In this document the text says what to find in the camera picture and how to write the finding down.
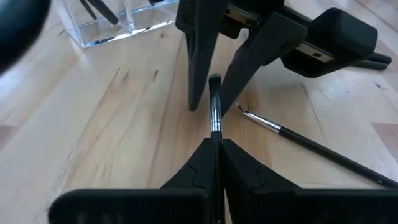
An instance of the wooden table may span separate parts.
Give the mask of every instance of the wooden table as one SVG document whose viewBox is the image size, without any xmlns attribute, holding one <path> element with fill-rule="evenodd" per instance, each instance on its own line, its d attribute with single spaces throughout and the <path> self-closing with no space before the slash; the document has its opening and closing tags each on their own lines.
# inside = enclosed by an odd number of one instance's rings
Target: wooden table
<svg viewBox="0 0 398 224">
<path fill-rule="evenodd" d="M 256 73 L 239 103 L 398 180 L 398 3 L 287 4 L 312 19 L 329 7 L 347 10 L 378 29 L 377 51 L 393 63 L 311 80 L 278 60 Z M 225 73 L 244 38 L 219 37 L 210 73 Z M 53 9 L 40 40 L 0 79 L 0 223 L 46 223 L 51 202 L 71 189 L 160 187 L 210 135 L 207 91 L 196 112 L 187 110 L 187 68 L 174 26 L 83 50 Z M 299 186 L 378 187 L 236 108 L 223 132 Z"/>
</svg>

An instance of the light wood surface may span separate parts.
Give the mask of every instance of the light wood surface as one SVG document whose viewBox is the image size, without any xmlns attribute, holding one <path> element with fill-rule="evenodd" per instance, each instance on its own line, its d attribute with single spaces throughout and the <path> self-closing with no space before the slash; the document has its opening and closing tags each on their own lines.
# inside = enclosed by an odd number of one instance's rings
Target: light wood surface
<svg viewBox="0 0 398 224">
<path fill-rule="evenodd" d="M 261 68 L 238 102 L 398 181 L 398 3 L 291 0 L 314 19 L 329 7 L 379 31 L 393 58 L 377 72 L 346 68 L 317 79 Z M 245 39 L 219 36 L 210 73 L 224 74 Z M 46 223 L 71 189 L 156 188 L 210 135 L 208 93 L 187 110 L 187 51 L 174 26 L 80 49 L 53 9 L 40 40 L 0 79 L 0 223 Z M 302 187 L 378 188 L 231 109 L 223 133 Z"/>
</svg>

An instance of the acrylic container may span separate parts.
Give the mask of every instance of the acrylic container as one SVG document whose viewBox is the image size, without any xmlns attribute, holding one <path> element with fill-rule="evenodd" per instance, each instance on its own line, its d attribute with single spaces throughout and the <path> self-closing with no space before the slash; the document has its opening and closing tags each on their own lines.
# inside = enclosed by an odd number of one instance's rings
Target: acrylic container
<svg viewBox="0 0 398 224">
<path fill-rule="evenodd" d="M 82 47 L 123 39 L 174 22 L 178 0 L 55 0 L 65 30 Z"/>
</svg>

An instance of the wood grain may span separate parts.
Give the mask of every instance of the wood grain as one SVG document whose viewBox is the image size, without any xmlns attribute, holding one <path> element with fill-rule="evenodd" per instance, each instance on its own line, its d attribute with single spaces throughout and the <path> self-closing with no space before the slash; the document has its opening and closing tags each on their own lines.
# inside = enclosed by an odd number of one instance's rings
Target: wood grain
<svg viewBox="0 0 398 224">
<path fill-rule="evenodd" d="M 376 27 L 384 72 L 346 68 L 307 79 L 280 60 L 257 71 L 237 102 L 398 180 L 398 4 L 303 0 L 312 19 L 329 7 Z M 225 74 L 246 39 L 220 35 L 210 73 Z M 40 40 L 0 78 L 0 223 L 46 223 L 61 193 L 77 188 L 157 188 L 210 135 L 207 88 L 187 110 L 188 60 L 174 26 L 90 49 L 64 32 L 54 9 Z M 262 128 L 232 108 L 223 133 L 302 187 L 377 188 Z"/>
</svg>

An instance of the metal ferrule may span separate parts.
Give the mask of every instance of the metal ferrule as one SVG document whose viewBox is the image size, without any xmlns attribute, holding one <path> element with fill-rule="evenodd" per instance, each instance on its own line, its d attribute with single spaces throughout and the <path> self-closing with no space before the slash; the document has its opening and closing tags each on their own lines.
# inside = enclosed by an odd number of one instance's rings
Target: metal ferrule
<svg viewBox="0 0 398 224">
<path fill-rule="evenodd" d="M 254 122 L 256 122 L 256 123 L 268 128 L 268 129 L 270 129 L 271 131 L 273 131 L 275 133 L 279 133 L 279 131 L 281 129 L 281 126 L 279 124 L 277 124 L 277 123 L 275 123 L 273 121 L 270 121 L 268 119 L 259 117 L 259 116 L 255 115 L 253 113 L 248 112 L 248 111 L 242 111 L 242 112 L 243 112 L 243 114 L 245 116 L 247 116 L 252 121 L 254 121 Z"/>
<path fill-rule="evenodd" d="M 211 131 L 221 131 L 221 101 L 218 95 L 211 99 Z"/>
</svg>

